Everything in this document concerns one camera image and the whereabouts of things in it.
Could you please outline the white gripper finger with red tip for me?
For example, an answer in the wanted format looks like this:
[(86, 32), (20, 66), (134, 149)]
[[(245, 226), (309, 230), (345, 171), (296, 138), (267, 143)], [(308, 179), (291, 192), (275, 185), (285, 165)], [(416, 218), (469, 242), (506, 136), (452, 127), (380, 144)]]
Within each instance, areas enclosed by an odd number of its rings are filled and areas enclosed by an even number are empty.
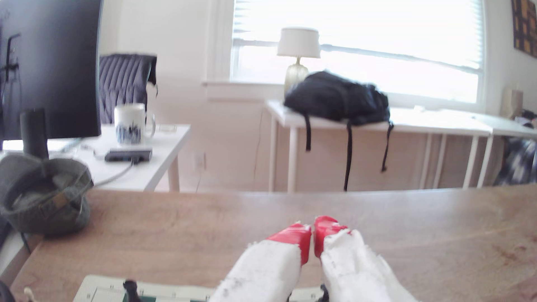
[(312, 228), (293, 223), (250, 244), (209, 301), (288, 301), (308, 262)]
[(319, 301), (418, 301), (358, 230), (330, 216), (314, 221), (314, 253), (323, 270)]

